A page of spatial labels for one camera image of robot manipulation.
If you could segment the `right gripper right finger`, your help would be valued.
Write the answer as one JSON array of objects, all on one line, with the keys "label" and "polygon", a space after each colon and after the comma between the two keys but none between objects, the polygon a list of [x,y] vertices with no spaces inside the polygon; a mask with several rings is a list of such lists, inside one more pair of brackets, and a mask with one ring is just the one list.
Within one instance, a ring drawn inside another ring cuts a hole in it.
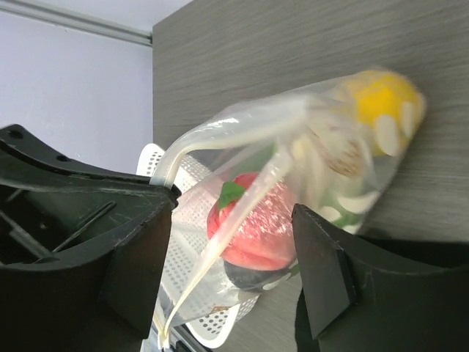
[{"label": "right gripper right finger", "polygon": [[468,245],[352,235],[292,213],[299,351],[466,351]]}]

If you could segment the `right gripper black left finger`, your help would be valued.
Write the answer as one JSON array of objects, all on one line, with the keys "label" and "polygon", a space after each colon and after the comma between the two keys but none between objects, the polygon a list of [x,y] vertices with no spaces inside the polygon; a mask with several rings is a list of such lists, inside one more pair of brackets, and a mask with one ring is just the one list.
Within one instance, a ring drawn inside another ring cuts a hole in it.
[{"label": "right gripper black left finger", "polygon": [[178,188],[1,129],[1,349],[139,351]]}]

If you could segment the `clear zip top bag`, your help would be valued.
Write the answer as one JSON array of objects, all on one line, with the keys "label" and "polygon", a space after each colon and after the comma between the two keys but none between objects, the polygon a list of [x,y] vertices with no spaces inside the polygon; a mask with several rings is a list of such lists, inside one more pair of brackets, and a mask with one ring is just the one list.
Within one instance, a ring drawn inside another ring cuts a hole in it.
[{"label": "clear zip top bag", "polygon": [[298,274],[292,227],[305,205],[350,234],[394,178],[426,114],[405,76],[364,70],[237,103],[182,135],[150,183],[171,188],[206,158],[172,214],[153,321],[171,330],[257,298]]}]

